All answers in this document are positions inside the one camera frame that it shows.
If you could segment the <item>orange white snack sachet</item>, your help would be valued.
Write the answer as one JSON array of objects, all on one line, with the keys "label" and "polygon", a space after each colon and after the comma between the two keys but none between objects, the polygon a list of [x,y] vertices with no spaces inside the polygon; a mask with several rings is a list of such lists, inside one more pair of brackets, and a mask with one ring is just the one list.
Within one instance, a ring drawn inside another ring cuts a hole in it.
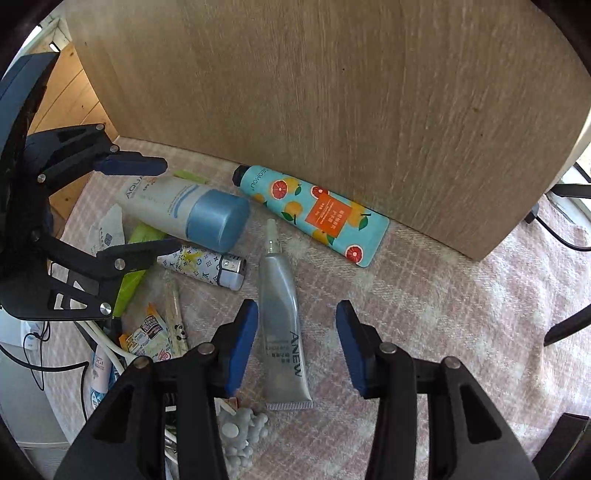
[{"label": "orange white snack sachet", "polygon": [[141,325],[130,334],[122,334],[119,341],[123,350],[154,362],[171,360],[174,356],[166,323],[151,303]]}]

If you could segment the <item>black tripod stand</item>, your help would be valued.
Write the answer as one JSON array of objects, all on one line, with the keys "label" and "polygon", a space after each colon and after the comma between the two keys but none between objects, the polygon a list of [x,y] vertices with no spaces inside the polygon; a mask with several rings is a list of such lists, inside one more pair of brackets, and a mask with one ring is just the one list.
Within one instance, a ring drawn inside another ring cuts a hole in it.
[{"label": "black tripod stand", "polygon": [[[534,251],[526,257],[530,264],[549,263],[559,254],[566,259],[558,265],[559,281],[569,289],[585,289],[590,280],[585,276],[590,268],[590,168],[576,161],[550,186],[523,219],[523,226],[534,236]],[[575,227],[575,218],[582,218],[579,226],[583,243],[577,245],[561,233],[560,222]]]}]

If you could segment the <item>wooden board panel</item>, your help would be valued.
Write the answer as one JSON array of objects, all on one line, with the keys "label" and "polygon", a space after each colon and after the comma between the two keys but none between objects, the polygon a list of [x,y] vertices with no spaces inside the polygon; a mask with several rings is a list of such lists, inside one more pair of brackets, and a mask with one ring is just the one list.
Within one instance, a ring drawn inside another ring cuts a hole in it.
[{"label": "wooden board panel", "polygon": [[321,185],[480,260],[567,164],[590,76],[530,1],[68,1],[116,130]]}]

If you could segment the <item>green cream tube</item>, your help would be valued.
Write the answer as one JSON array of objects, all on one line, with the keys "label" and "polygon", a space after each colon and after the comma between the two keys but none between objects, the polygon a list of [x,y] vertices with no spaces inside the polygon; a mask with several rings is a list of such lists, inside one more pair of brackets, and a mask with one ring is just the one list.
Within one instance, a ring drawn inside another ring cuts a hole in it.
[{"label": "green cream tube", "polygon": [[[144,223],[138,223],[132,232],[132,235],[129,239],[129,244],[150,244],[154,242],[161,242],[165,238],[166,234],[164,232],[160,232]],[[128,267],[124,269],[125,275],[121,280],[112,313],[114,318],[120,319],[122,317],[128,304],[132,300],[135,291],[137,290],[146,272],[146,269],[154,263],[155,256],[150,256],[149,253],[154,253],[154,249],[152,247],[131,248],[132,264],[135,265],[136,260],[140,259],[140,264],[144,266],[144,269],[129,269]]]}]

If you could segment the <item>panda chopstick packet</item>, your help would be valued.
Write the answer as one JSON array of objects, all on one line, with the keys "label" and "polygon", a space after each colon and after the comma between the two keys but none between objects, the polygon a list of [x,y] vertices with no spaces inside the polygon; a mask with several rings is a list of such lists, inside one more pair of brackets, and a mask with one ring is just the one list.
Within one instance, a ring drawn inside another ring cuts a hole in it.
[{"label": "panda chopstick packet", "polygon": [[176,357],[188,352],[187,336],[181,316],[180,300],[176,282],[172,278],[165,281],[165,321]]}]

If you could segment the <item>small pink bottle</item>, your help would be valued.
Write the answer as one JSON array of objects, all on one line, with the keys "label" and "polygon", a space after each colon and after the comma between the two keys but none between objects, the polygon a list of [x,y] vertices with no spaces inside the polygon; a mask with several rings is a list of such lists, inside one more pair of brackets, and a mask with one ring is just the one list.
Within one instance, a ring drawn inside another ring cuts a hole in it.
[{"label": "small pink bottle", "polygon": [[93,410],[104,399],[114,381],[112,361],[98,345],[94,351],[90,373],[90,403]]}]

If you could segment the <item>pink plaid tablecloth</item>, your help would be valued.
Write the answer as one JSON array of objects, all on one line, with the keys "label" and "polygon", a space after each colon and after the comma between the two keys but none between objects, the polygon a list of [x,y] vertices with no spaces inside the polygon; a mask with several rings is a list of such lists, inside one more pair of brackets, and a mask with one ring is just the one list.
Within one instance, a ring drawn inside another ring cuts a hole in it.
[{"label": "pink plaid tablecloth", "polygon": [[[250,203],[235,245],[247,261],[242,289],[231,292],[155,265],[122,319],[124,332],[148,303],[164,314],[165,281],[177,283],[188,343],[211,339],[235,318],[243,298],[257,300],[264,225],[274,218]],[[544,347],[546,332],[590,304],[590,286],[569,289],[557,270],[566,259],[530,264],[534,236],[520,223],[484,260],[458,252],[396,222],[368,268],[356,267],[283,220],[276,220],[301,308],[304,358],[314,408],[270,412],[269,436],[254,448],[239,479],[363,479],[378,403],[353,389],[335,306],[349,299],[363,323],[415,358],[458,357],[502,413],[524,450],[537,454],[560,416],[590,417],[590,327]]]}]

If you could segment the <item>grey bubble toy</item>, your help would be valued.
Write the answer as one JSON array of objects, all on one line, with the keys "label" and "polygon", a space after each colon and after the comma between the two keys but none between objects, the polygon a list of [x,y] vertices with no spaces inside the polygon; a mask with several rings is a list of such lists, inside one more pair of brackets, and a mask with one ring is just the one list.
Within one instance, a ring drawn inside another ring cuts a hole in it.
[{"label": "grey bubble toy", "polygon": [[254,448],[269,433],[269,417],[245,407],[232,412],[221,408],[217,422],[228,478],[236,479],[243,470],[252,467]]}]

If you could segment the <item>white sachet packet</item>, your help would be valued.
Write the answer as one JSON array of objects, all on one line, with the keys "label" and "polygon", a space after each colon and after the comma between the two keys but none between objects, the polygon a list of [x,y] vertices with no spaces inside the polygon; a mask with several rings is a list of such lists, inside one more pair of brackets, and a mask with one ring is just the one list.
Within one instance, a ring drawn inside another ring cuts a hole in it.
[{"label": "white sachet packet", "polygon": [[87,247],[92,255],[113,246],[125,244],[122,223],[122,210],[114,204],[106,214],[91,227],[87,238]]}]

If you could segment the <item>teal fruit hand cream tube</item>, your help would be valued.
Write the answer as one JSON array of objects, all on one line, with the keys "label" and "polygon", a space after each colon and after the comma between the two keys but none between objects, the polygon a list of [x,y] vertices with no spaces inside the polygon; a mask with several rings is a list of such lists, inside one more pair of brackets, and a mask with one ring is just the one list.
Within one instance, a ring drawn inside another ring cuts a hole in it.
[{"label": "teal fruit hand cream tube", "polygon": [[253,200],[356,266],[366,268],[390,220],[324,187],[263,166],[240,165],[232,182]]}]

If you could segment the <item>wooden plank wall panel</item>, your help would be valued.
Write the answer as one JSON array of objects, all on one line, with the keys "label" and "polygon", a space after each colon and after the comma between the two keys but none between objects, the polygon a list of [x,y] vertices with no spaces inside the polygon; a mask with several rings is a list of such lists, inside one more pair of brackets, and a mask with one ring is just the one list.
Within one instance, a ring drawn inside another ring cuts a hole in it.
[{"label": "wooden plank wall panel", "polygon": [[119,137],[83,69],[74,44],[69,43],[60,52],[29,133],[97,123],[105,125],[111,140]]}]

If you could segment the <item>white blue-capped lotion tube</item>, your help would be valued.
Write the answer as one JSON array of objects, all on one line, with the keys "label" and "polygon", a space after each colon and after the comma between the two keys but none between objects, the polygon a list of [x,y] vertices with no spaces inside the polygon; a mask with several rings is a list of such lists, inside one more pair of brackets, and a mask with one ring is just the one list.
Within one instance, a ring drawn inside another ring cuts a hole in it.
[{"label": "white blue-capped lotion tube", "polygon": [[115,200],[154,229],[219,253],[235,246],[250,213],[245,198],[174,176],[133,177]]}]

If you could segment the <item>patterned lighter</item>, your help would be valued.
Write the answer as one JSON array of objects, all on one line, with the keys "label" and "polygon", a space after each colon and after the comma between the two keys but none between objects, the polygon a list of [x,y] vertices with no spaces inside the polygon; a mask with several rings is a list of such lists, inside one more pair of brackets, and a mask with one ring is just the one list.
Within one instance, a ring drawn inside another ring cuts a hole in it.
[{"label": "patterned lighter", "polygon": [[231,291],[238,291],[245,281],[245,258],[230,253],[183,245],[173,253],[158,256],[156,261],[172,272]]}]

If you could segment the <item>silver Anew tube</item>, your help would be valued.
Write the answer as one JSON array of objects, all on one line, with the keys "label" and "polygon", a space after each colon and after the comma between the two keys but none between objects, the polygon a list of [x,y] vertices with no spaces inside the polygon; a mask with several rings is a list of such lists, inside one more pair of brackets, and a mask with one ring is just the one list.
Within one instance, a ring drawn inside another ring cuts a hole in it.
[{"label": "silver Anew tube", "polygon": [[276,411],[310,409],[297,288],[273,219],[266,221],[266,243],[259,259],[259,319],[266,407]]}]

